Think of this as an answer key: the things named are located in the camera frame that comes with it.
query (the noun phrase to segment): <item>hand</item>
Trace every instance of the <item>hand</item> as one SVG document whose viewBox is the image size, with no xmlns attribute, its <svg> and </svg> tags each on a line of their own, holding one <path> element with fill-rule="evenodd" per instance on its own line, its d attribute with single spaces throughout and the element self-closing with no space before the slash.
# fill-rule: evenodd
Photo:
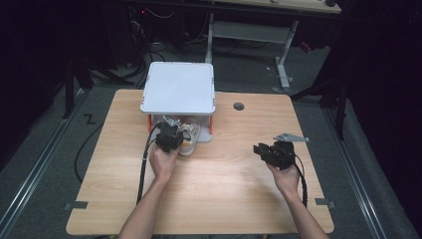
<svg viewBox="0 0 422 239">
<path fill-rule="evenodd" d="M 156 179 L 170 179 L 176 166 L 178 152 L 178 148 L 170 152 L 165 152 L 156 144 L 152 146 L 149 163 L 155 173 Z"/>
<path fill-rule="evenodd" d="M 294 165 L 283 170 L 279 170 L 270 164 L 267 164 L 267 166 L 270 168 L 271 172 L 273 172 L 277 188 L 279 188 L 286 199 L 299 197 L 299 173 Z"/>
</svg>

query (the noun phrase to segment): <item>tape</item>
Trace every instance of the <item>tape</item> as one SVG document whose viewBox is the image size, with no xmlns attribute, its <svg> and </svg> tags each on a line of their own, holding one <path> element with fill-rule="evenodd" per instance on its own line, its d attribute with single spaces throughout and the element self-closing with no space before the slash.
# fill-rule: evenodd
<svg viewBox="0 0 422 239">
<path fill-rule="evenodd" d="M 69 211 L 69 210 L 74 209 L 74 208 L 86 209 L 87 206 L 88 206 L 88 203 L 85 202 L 85 201 L 75 201 L 74 203 L 68 202 L 68 203 L 66 203 L 63 210 Z"/>
<path fill-rule="evenodd" d="M 335 208 L 335 203 L 326 198 L 316 198 L 316 205 L 326 205 L 328 208 Z"/>
</svg>

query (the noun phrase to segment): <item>white box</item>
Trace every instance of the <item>white box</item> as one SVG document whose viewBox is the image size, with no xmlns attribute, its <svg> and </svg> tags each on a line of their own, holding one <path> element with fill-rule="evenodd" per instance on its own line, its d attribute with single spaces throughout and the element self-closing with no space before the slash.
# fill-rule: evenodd
<svg viewBox="0 0 422 239">
<path fill-rule="evenodd" d="M 195 117 L 201 125 L 198 141 L 212 138 L 215 112 L 214 70 L 211 64 L 154 62 L 149 66 L 140 110 L 151 129 L 162 116 Z"/>
</svg>

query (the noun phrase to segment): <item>wooden table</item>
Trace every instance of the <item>wooden table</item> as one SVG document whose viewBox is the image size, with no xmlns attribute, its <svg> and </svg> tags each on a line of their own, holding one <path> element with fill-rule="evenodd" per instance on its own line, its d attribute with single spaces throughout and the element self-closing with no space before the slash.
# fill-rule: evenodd
<svg viewBox="0 0 422 239">
<path fill-rule="evenodd" d="M 118 234 L 136 203 L 147 116 L 139 110 L 142 91 L 116 92 L 67 225 L 72 235 Z M 233 108 L 244 104 L 242 111 Z M 253 152 L 284 131 L 302 136 L 288 96 L 216 93 L 213 138 L 179 156 L 167 187 L 155 234 L 273 234 L 297 232 L 273 175 Z M 333 223 L 305 142 L 295 142 L 305 165 L 308 208 L 325 232 Z M 144 192 L 154 175 L 147 164 Z"/>
</svg>

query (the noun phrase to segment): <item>round hole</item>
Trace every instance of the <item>round hole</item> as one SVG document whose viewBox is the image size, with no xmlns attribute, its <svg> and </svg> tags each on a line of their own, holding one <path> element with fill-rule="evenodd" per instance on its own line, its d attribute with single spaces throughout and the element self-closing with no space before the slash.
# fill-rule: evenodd
<svg viewBox="0 0 422 239">
<path fill-rule="evenodd" d="M 235 103 L 235 104 L 233 105 L 233 108 L 234 108 L 236 111 L 242 111 L 242 110 L 245 108 L 245 105 L 243 105 L 242 103 Z"/>
</svg>

